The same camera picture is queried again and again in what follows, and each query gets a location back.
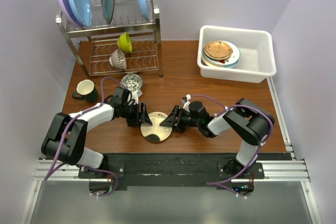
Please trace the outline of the white floral bottom plate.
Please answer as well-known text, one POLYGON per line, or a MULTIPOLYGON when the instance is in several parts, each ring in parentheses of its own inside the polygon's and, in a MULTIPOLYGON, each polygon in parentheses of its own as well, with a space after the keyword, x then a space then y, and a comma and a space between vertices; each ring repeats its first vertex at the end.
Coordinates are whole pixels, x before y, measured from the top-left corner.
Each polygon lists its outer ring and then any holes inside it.
MULTIPOLYGON (((232 49, 233 49, 233 53, 231 54, 231 56, 229 57, 229 58, 227 58, 227 59, 224 59, 224 60, 229 60, 230 62, 236 62, 236 61, 239 61, 239 59, 240 59, 240 51, 239 51, 239 49, 234 45, 234 44, 232 44, 231 42, 228 42, 228 41, 225 41, 225 42, 227 42, 231 47, 232 47, 232 49)), ((210 58, 209 56, 207 56, 207 54, 205 53, 205 51, 204 51, 204 47, 203 47, 203 51, 202 51, 202 56, 205 56, 205 57, 207 57, 207 58, 210 58)))

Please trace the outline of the cream and teal plate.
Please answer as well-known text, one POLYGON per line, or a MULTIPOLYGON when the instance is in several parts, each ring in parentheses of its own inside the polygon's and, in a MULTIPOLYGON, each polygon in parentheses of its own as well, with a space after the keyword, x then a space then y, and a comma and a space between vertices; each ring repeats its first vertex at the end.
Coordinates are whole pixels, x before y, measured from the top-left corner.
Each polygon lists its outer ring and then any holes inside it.
POLYGON ((237 64, 238 61, 236 62, 230 62, 229 60, 213 60, 211 58, 207 58, 205 56, 202 56, 202 61, 210 67, 222 67, 222 68, 234 68, 237 64))

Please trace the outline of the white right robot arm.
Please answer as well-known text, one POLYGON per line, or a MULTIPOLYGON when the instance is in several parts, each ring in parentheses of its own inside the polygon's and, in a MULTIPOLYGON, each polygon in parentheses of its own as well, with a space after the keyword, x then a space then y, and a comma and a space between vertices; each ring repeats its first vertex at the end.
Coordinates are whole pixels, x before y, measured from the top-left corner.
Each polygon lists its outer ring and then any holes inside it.
POLYGON ((225 166, 225 172, 246 178, 253 171, 262 145, 274 130, 275 119, 267 111, 242 98, 224 112, 211 116, 202 102, 185 100, 184 106, 175 106, 160 126, 171 127, 183 133, 187 127, 196 127, 204 137, 214 138, 233 129, 242 139, 236 157, 225 166))

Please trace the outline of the steel dish rack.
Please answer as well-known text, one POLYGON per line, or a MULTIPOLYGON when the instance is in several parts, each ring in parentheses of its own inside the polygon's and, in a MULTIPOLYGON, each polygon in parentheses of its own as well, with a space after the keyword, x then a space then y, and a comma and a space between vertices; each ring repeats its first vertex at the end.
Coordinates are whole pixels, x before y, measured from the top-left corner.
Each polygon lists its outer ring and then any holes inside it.
POLYGON ((149 19, 141 16, 138 0, 115 0, 113 18, 107 24, 100 0, 90 0, 92 24, 80 28, 67 20, 59 9, 56 24, 87 77, 156 71, 163 76, 161 21, 158 0, 146 0, 149 19), (128 33, 132 52, 125 55, 127 67, 114 68, 109 61, 119 37, 128 33))

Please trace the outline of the lime green bowl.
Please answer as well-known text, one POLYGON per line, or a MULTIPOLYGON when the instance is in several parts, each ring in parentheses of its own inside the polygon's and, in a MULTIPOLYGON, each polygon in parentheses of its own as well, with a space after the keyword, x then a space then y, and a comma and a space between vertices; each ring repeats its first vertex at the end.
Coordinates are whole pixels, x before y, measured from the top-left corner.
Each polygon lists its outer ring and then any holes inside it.
POLYGON ((119 36, 117 41, 118 48, 123 52, 132 52, 132 42, 128 33, 123 33, 119 36))

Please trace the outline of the white crackle floral plate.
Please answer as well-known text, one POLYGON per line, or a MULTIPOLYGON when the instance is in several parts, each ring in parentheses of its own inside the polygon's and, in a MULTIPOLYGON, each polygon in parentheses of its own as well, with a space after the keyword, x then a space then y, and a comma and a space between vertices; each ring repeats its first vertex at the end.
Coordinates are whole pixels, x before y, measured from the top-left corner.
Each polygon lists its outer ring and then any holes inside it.
POLYGON ((172 128, 160 126, 160 123, 167 118, 167 115, 163 112, 152 112, 149 114, 149 118, 152 125, 141 125, 140 130, 142 136, 152 143, 160 143, 166 140, 171 135, 172 128))

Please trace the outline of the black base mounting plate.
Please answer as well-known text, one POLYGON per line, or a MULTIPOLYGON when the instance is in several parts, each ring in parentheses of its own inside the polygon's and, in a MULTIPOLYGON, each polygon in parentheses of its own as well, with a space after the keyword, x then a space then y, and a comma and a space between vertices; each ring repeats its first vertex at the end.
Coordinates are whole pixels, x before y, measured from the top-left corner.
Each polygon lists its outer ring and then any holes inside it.
POLYGON ((225 187, 254 179, 263 179, 260 162, 248 167, 240 164, 232 153, 106 153, 97 171, 83 168, 80 179, 90 179, 90 188, 109 178, 105 171, 116 174, 118 189, 130 186, 208 187, 221 183, 225 187))

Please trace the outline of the dark green mug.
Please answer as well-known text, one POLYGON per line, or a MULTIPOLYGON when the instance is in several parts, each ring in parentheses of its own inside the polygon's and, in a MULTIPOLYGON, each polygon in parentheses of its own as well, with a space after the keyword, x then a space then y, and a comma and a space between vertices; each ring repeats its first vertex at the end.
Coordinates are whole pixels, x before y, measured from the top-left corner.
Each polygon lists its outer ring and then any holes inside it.
POLYGON ((75 100, 84 100, 88 103, 95 103, 98 101, 99 93, 92 80, 82 80, 77 84, 76 92, 72 94, 75 100))

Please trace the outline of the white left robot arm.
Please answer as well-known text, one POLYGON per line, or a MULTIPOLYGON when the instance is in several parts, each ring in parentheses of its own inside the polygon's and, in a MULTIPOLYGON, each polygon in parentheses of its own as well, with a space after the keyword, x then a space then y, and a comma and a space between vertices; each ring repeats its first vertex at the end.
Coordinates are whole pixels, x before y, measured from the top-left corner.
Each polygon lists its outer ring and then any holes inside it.
POLYGON ((117 87, 102 103, 81 112, 57 113, 41 146, 41 153, 68 165, 90 167, 97 178, 108 174, 104 155, 85 147, 87 132, 116 118, 126 119, 129 127, 151 126, 144 102, 131 101, 131 91, 117 87))

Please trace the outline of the red patterned white bowl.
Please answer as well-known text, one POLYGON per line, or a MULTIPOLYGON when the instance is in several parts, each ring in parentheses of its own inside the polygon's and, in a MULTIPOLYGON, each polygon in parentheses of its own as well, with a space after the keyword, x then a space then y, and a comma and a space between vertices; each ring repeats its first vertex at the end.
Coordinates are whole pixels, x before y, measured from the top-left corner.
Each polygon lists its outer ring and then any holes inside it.
POLYGON ((117 49, 111 54, 109 62, 116 69, 125 70, 127 68, 126 58, 121 49, 117 49))

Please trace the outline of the white plastic bin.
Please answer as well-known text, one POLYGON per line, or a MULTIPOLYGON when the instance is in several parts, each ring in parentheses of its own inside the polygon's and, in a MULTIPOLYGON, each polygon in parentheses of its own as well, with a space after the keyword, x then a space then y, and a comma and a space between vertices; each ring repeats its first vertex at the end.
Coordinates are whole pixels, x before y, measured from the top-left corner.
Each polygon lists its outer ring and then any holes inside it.
POLYGON ((269 32, 211 25, 200 28, 197 65, 203 77, 251 83, 260 83, 277 72, 269 32), (202 59, 206 43, 216 40, 223 40, 239 50, 239 60, 235 67, 209 66, 202 59))

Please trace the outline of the black floral patterned bowl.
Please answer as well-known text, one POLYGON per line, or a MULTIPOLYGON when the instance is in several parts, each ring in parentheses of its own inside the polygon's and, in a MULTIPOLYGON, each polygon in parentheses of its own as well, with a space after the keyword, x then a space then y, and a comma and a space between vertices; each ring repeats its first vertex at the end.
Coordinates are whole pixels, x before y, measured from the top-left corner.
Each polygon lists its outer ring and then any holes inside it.
POLYGON ((121 84, 132 92, 136 92, 142 88, 143 80, 135 73, 127 74, 121 79, 121 84))

